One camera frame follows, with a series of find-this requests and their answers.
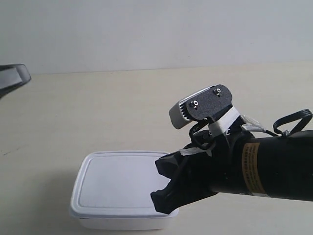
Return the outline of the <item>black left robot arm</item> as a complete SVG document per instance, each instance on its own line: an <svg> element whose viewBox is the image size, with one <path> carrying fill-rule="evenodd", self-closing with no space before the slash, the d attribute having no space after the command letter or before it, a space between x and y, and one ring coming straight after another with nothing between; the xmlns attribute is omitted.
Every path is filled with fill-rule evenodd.
<svg viewBox="0 0 313 235"><path fill-rule="evenodd" d="M0 66L0 98L17 90L31 81L31 75L25 64L7 64Z"/></svg>

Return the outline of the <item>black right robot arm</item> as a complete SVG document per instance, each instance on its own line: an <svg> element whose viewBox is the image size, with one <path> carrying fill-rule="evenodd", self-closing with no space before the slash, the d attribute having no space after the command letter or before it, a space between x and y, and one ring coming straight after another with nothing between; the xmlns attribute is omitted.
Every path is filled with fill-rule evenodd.
<svg viewBox="0 0 313 235"><path fill-rule="evenodd" d="M256 138L249 132L228 135L229 145L214 142L208 130L193 143L156 160L160 175L170 181L151 193L157 212L175 209L218 193L312 201L313 133Z"/></svg>

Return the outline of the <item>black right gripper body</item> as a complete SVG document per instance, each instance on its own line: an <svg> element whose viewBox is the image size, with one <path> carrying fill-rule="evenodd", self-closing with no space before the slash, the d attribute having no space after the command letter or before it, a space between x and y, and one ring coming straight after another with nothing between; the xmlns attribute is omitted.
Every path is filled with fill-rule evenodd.
<svg viewBox="0 0 313 235"><path fill-rule="evenodd" d="M234 124L221 136L213 137L210 130L202 130L206 122L198 122L189 131L191 142L179 152L188 156L187 179L171 180L184 194L188 205L221 192L228 181L235 140L242 137L241 126Z"/></svg>

